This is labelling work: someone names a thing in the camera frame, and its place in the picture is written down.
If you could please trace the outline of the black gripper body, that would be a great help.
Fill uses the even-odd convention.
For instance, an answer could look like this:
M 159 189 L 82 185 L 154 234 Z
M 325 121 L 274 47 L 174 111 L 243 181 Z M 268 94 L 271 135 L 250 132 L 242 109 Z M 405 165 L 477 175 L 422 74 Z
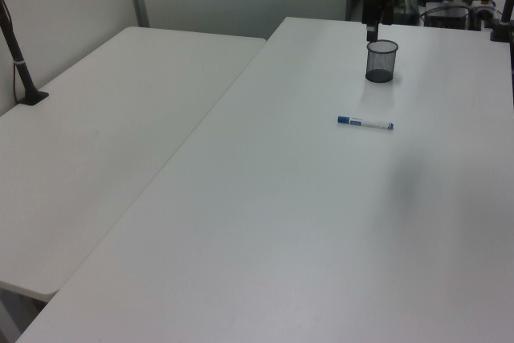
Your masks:
M 381 11 L 379 0 L 363 0 L 362 23 L 374 26 L 380 22 Z

